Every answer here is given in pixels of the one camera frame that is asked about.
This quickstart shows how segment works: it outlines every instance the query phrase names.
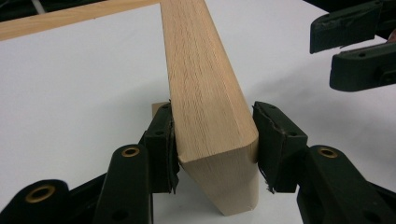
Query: wooden strip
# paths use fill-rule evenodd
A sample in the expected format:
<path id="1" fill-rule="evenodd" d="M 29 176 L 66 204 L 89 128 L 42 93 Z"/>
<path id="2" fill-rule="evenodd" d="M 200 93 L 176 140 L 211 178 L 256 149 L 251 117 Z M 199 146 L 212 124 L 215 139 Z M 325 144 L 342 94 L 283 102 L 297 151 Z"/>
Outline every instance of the wooden strip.
<path id="1" fill-rule="evenodd" d="M 0 22 L 0 41 L 159 3 L 160 0 L 107 0 L 42 15 Z"/>
<path id="2" fill-rule="evenodd" d="M 204 0 L 162 0 L 179 161 L 226 216 L 258 201 L 258 132 Z"/>

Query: white table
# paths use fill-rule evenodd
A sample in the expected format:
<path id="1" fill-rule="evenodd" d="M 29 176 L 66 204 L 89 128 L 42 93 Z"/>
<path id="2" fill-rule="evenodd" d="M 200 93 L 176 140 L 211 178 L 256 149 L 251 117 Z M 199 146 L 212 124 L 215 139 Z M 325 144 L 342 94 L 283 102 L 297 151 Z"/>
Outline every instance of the white table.
<path id="1" fill-rule="evenodd" d="M 340 49 L 308 53 L 310 23 L 323 11 L 296 0 L 207 4 L 250 105 L 278 106 L 309 146 L 344 151 L 369 181 L 396 190 L 396 86 L 329 87 Z M 160 13 L 143 7 L 0 42 L 0 209 L 41 179 L 75 188 L 106 172 L 115 149 L 138 142 L 150 105 L 169 99 Z M 156 223 L 302 223 L 296 194 L 273 195 L 263 178 L 254 211 L 223 217 L 179 177 L 177 195 L 155 194 Z"/>

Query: brass grommet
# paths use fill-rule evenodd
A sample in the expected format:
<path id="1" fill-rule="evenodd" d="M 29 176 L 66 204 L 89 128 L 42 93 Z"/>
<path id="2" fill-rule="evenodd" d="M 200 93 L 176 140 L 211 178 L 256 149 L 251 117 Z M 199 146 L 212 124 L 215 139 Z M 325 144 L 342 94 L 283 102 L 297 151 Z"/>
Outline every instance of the brass grommet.
<path id="1" fill-rule="evenodd" d="M 336 151 L 334 151 L 331 148 L 326 148 L 326 147 L 321 147 L 318 150 L 318 153 L 324 157 L 330 158 L 330 159 L 334 159 L 338 157 L 338 154 Z"/>
<path id="2" fill-rule="evenodd" d="M 122 155 L 123 157 L 134 157 L 134 156 L 136 156 L 137 154 L 139 154 L 139 152 L 140 152 L 140 150 L 139 150 L 139 148 L 137 148 L 137 147 L 128 147 L 128 148 L 125 148 L 125 149 L 121 152 L 121 155 Z"/>
<path id="3" fill-rule="evenodd" d="M 52 185 L 43 185 L 33 189 L 26 195 L 25 201 L 28 203 L 39 203 L 48 199 L 55 192 L 55 187 Z"/>

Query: wooden board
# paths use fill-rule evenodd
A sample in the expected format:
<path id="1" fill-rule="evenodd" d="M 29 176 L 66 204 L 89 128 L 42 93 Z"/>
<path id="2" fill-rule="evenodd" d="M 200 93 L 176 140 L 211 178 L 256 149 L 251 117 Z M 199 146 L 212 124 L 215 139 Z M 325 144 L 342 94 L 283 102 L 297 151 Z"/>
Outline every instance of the wooden board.
<path id="1" fill-rule="evenodd" d="M 82 7 L 72 7 L 13 21 L 0 22 L 0 41 L 22 35 L 86 21 L 137 7 L 159 3 L 160 0 L 107 0 Z"/>
<path id="2" fill-rule="evenodd" d="M 181 165 L 224 215 L 258 201 L 258 132 L 204 0 L 162 0 Z"/>

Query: wooden block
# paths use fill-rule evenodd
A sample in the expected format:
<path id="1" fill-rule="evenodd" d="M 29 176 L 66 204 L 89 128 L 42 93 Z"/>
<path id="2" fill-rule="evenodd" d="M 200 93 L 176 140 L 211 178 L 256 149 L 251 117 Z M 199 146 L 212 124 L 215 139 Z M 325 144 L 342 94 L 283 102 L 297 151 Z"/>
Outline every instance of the wooden block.
<path id="1" fill-rule="evenodd" d="M 178 158 L 225 216 L 258 201 L 258 132 L 204 0 L 162 0 Z"/>
<path id="2" fill-rule="evenodd" d="M 160 0 L 106 0 L 13 21 L 3 21 L 0 22 L 0 40 L 34 34 L 159 2 Z"/>

